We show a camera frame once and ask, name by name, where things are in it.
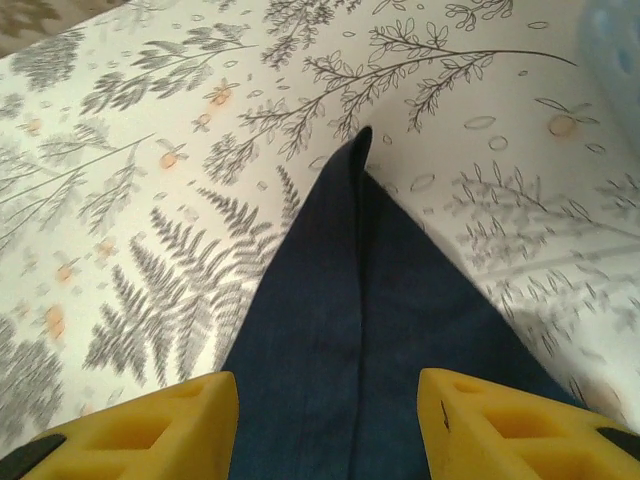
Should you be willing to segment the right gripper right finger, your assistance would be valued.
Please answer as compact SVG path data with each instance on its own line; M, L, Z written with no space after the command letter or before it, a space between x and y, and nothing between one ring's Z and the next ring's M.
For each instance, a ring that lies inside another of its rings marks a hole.
M431 480L640 480L640 436L591 411L458 372L421 371Z

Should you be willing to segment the navy blue garment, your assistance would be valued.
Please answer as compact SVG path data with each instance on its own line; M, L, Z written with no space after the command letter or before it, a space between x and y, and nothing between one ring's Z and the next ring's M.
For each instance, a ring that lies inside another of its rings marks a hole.
M370 128L322 170L225 362L228 480L430 480L420 372L570 403L496 309L365 170Z

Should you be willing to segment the light blue plastic basket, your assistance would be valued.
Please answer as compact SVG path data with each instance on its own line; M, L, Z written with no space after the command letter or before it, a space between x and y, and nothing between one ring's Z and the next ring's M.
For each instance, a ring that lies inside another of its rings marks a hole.
M577 39L616 120L640 142L640 0L585 0Z

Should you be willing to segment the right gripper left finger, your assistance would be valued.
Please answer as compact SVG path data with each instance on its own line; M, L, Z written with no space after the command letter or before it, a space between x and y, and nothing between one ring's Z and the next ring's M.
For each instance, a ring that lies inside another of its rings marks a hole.
M9 480L227 480L239 401L203 375L61 424L9 455Z

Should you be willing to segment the floral patterned table cover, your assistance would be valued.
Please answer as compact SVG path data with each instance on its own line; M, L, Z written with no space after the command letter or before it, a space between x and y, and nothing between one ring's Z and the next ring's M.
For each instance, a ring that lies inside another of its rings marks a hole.
M585 0L0 0L0 459L226 370L332 155L640 434L640 142Z

